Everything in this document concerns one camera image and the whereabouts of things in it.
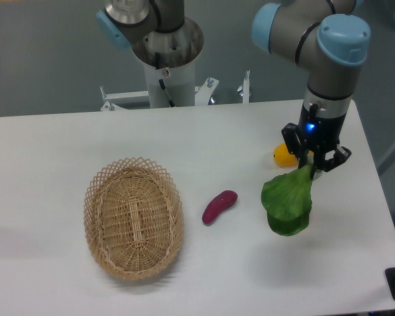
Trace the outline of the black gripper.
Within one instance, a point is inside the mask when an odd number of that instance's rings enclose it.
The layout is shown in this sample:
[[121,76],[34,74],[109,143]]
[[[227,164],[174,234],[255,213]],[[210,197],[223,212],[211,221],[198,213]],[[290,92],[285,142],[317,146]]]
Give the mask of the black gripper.
[[[334,118],[321,117],[318,109],[314,117],[310,116],[309,107],[302,105],[298,125],[288,123],[282,130],[282,137],[289,154],[298,161],[298,168],[307,165],[309,151],[313,154],[313,179],[320,177],[322,172],[329,172],[344,164],[352,152],[339,144],[340,132],[346,114]],[[333,152],[326,159],[327,153]]]

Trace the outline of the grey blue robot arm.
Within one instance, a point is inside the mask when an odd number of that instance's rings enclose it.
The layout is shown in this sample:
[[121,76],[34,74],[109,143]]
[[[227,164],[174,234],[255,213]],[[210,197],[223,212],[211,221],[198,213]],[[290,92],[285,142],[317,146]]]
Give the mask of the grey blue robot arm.
[[[350,150],[340,131],[371,31],[354,16],[357,1],[267,3],[256,13],[251,38],[260,49],[309,73],[297,124],[282,129],[288,152],[311,173],[345,163]],[[143,64],[153,108],[205,105],[208,86],[195,89],[194,67],[203,49],[201,28],[184,13],[183,1],[106,1],[97,12],[101,31],[115,47],[131,49]]]

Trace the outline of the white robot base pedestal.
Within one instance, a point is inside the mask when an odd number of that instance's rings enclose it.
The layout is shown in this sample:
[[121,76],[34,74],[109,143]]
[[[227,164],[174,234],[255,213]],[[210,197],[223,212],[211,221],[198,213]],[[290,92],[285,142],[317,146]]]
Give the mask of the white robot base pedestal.
[[154,31],[132,46],[144,67],[151,108],[195,105],[195,66],[203,44],[201,28],[186,17],[174,32]]

